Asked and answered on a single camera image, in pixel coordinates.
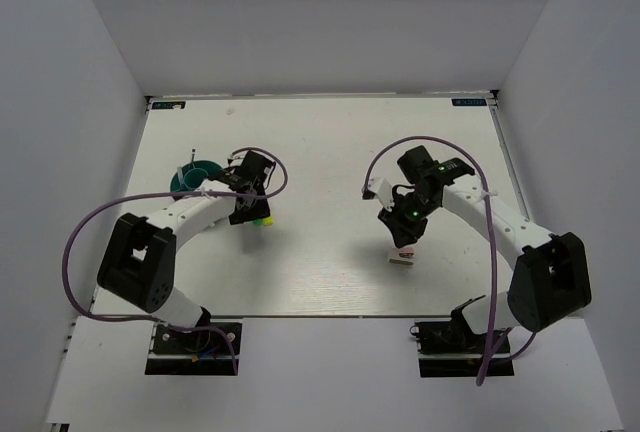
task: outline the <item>robotic arm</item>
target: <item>robotic arm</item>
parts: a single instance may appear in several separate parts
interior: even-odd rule
[[[363,190],[363,199],[381,202],[378,218],[396,247],[416,243],[427,217],[441,207],[488,238],[485,192],[468,164],[458,158],[439,163],[423,146],[407,151],[397,163],[411,185],[392,187],[376,178]],[[411,191],[402,195],[401,187]],[[498,252],[513,270],[509,290],[498,295],[496,329],[522,325],[539,332],[591,302],[584,244],[578,237],[555,235],[498,197],[491,197],[491,208]],[[483,296],[454,309],[448,340],[469,343],[486,334],[489,303]]]
[[[217,221],[240,224],[269,217],[266,200],[210,197],[211,192],[265,195],[274,162],[248,151],[208,177],[197,190],[148,217],[124,214],[114,226],[98,284],[163,322],[181,327],[209,324],[211,314],[174,287],[175,257],[191,238]]]

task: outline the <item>small block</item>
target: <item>small block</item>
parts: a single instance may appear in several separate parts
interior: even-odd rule
[[[402,249],[391,249],[389,251],[389,262],[398,265],[413,265],[414,251],[413,247],[404,247]]]

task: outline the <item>green bowl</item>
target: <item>green bowl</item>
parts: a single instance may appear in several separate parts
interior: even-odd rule
[[[183,165],[181,168],[185,185],[180,184],[180,179],[178,179],[178,173],[176,172],[173,174],[169,185],[171,192],[187,192],[197,189],[207,177],[215,175],[222,170],[222,167],[210,160],[196,160],[193,163],[189,162]]]

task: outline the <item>wall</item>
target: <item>wall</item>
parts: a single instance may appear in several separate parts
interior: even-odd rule
[[[547,0],[94,0],[148,95],[502,85]]]
[[[0,17],[0,428],[40,431],[74,316],[62,248],[86,212],[123,192],[144,100],[91,0],[0,0]],[[74,256],[85,303],[107,222]]]
[[[626,429],[640,431],[640,0],[550,0],[500,94],[537,220],[586,243],[585,316]]]

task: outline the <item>green object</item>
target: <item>green object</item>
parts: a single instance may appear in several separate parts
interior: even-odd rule
[[[186,192],[197,189],[207,177],[216,175],[222,170],[222,167],[210,160],[195,160],[183,165],[181,168],[185,183],[180,184],[178,174],[173,174],[169,185],[171,192]]]

